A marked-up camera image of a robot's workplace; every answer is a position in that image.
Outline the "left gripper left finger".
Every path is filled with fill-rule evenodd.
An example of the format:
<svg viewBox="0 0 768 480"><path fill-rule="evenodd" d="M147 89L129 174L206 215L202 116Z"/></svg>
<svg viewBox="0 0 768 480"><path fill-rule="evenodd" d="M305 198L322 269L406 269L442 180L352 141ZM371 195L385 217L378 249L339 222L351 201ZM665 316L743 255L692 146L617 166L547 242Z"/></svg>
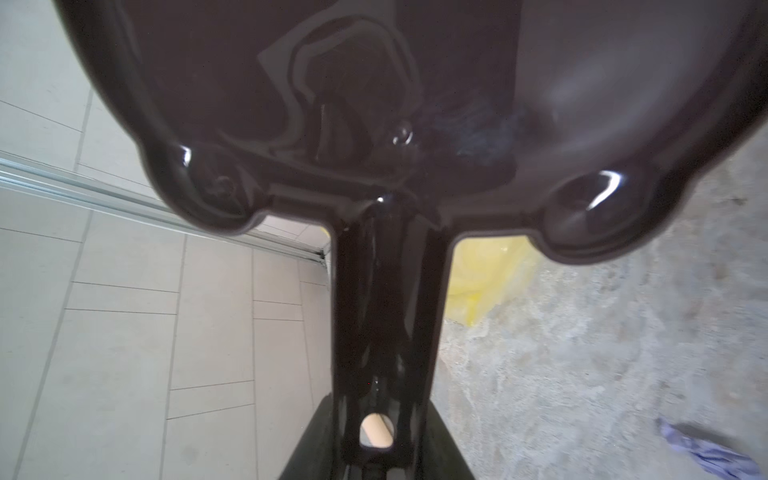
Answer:
<svg viewBox="0 0 768 480"><path fill-rule="evenodd" d="M333 396L319 403L279 480L330 480L334 478Z"/></svg>

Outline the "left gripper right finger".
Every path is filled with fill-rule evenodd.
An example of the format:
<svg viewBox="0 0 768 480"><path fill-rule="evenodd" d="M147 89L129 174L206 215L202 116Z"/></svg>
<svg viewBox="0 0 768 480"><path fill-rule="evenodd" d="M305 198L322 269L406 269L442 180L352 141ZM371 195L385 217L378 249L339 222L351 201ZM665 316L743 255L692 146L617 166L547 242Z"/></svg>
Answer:
<svg viewBox="0 0 768 480"><path fill-rule="evenodd" d="M422 478L428 480L474 480L467 462L430 402L422 437Z"/></svg>

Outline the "yellow bagged trash bin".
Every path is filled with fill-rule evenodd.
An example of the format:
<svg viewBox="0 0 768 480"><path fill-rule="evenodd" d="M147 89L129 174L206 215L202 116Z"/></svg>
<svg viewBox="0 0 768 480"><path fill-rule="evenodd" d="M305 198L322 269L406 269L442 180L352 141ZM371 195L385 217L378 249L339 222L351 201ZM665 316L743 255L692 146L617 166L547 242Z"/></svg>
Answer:
<svg viewBox="0 0 768 480"><path fill-rule="evenodd" d="M444 316L466 327L530 284L542 255L523 237L475 237L453 251Z"/></svg>

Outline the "dark brown dustpan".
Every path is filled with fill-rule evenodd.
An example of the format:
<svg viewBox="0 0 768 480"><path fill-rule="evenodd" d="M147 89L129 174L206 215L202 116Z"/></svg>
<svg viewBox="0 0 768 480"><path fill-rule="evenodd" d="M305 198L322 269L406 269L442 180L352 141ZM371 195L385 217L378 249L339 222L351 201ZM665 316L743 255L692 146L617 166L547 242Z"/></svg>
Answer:
<svg viewBox="0 0 768 480"><path fill-rule="evenodd" d="M333 479L423 479L454 246L594 264L765 119L763 1L60 1L180 217L333 240ZM389 449L360 444L371 413Z"/></svg>

